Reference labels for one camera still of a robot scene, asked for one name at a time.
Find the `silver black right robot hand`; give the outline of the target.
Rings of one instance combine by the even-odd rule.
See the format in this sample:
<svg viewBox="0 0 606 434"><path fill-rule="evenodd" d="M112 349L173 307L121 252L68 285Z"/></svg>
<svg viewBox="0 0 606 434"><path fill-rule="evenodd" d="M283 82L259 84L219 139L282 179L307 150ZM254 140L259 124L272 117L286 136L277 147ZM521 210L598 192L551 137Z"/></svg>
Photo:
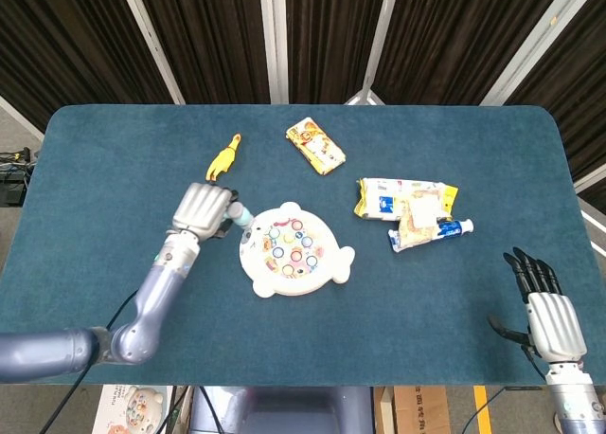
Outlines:
<svg viewBox="0 0 606 434"><path fill-rule="evenodd" d="M572 301L562 289L555 271L521 248L503 254L515 277L526 309L526 331L514 331L496 316L489 316L491 328L505 340L520 345L532 354L553 363L579 362L587 354L586 343Z"/></svg>

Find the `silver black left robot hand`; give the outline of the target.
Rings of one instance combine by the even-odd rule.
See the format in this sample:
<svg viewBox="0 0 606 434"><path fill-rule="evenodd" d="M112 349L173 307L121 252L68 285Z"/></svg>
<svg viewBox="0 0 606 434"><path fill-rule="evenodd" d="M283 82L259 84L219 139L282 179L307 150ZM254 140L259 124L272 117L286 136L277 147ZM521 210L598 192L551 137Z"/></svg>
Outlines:
<svg viewBox="0 0 606 434"><path fill-rule="evenodd" d="M193 233L200 242L222 239L233 224L227 211L238 199L236 190L192 183L173 215L172 230Z"/></svg>

